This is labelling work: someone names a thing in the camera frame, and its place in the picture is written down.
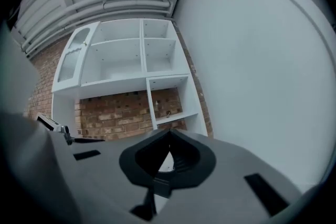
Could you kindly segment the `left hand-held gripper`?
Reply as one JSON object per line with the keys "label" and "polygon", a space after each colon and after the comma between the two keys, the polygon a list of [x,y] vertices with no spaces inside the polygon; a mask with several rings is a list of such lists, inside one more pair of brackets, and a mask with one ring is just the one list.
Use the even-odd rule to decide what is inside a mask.
{"label": "left hand-held gripper", "polygon": [[69,132],[69,128],[66,125],[61,125],[58,122],[54,121],[52,118],[47,116],[46,114],[38,112],[36,115],[36,121],[40,122],[45,126],[49,131],[54,131],[61,133],[65,138],[68,145],[72,144],[72,137]]}

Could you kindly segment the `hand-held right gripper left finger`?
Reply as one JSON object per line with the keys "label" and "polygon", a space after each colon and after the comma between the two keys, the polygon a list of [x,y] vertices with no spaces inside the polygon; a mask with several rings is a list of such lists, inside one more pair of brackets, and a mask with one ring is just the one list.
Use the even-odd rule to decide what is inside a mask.
{"label": "hand-held right gripper left finger", "polygon": [[51,142],[61,175],[79,211],[81,223],[142,223],[130,211],[142,205],[147,188],[132,184],[119,165],[124,149],[158,131],[120,140],[73,143],[53,133]]}

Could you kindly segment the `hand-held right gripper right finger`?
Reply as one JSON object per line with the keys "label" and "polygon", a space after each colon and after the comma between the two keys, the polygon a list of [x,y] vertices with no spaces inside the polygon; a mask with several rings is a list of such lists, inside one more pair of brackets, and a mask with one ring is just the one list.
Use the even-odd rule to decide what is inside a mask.
{"label": "hand-held right gripper right finger", "polygon": [[198,187],[174,190],[155,223],[265,223],[270,216],[244,177],[259,174],[288,203],[302,195],[284,174],[249,150],[182,131],[216,156],[211,175]]}

